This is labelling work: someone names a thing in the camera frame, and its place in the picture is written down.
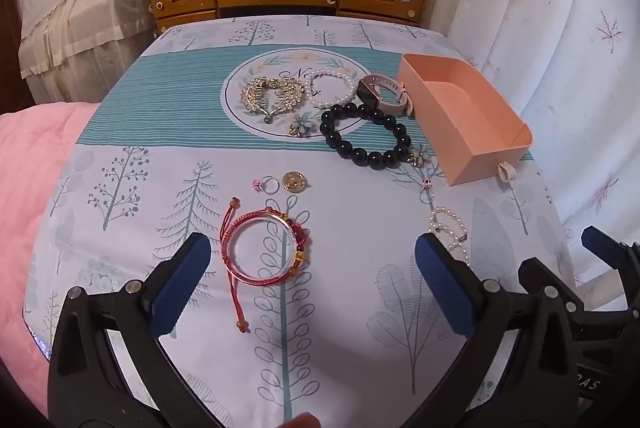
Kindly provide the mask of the fingertip at bottom edge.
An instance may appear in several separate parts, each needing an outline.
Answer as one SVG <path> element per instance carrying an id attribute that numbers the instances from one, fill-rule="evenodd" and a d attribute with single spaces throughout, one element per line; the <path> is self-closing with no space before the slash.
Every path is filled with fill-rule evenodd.
<path id="1" fill-rule="evenodd" d="M 278 428 L 320 428 L 319 419 L 308 412 L 299 414 L 298 416 L 284 422 Z"/>

